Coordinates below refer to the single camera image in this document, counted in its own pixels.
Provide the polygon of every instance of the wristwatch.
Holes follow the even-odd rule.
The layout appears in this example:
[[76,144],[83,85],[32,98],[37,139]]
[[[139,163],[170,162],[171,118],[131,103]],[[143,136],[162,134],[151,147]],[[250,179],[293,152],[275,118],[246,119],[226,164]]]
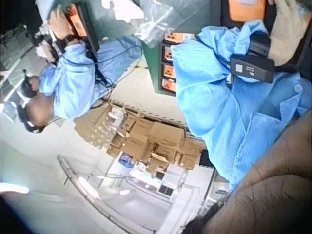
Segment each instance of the wristwatch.
[[66,46],[67,46],[70,42],[72,42],[74,39],[76,39],[75,35],[69,34],[69,35],[67,35],[62,41],[63,41],[63,43],[64,43],[64,45],[65,45],[65,47],[66,47]]
[[254,32],[250,35],[250,44],[247,55],[257,55],[267,58],[270,51],[270,36],[263,32]]

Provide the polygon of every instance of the clear plastic bag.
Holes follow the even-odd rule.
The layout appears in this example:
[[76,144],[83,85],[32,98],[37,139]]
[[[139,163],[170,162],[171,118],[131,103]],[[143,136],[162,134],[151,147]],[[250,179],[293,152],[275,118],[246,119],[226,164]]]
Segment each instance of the clear plastic bag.
[[135,36],[150,48],[156,47],[167,32],[173,32],[189,17],[194,15],[203,0],[141,0],[140,7],[145,19]]

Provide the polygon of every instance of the sticker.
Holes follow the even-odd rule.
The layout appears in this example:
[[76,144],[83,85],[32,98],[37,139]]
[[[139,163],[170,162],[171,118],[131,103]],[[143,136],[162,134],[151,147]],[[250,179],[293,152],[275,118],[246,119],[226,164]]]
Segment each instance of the sticker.
[[237,72],[243,73],[243,65],[236,64],[236,65],[235,65],[235,70],[236,70]]

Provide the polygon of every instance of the fabric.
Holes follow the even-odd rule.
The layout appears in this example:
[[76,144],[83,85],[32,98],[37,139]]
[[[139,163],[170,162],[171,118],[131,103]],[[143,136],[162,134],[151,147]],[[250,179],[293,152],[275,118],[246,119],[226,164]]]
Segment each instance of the fabric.
[[239,30],[209,26],[197,40],[171,46],[177,77],[176,97],[192,134],[207,145],[210,160],[234,188],[267,152],[296,112],[311,108],[311,83],[300,75],[276,73],[272,84],[245,82],[230,74],[221,58],[245,54],[249,36],[266,32],[261,21]]
[[[85,114],[107,92],[107,88],[95,82],[95,66],[86,57],[85,44],[71,45],[65,50],[57,67],[50,66],[43,72],[40,92],[55,95],[55,116],[71,119]],[[98,68],[115,83],[140,56],[141,43],[135,37],[106,40],[97,51]]]

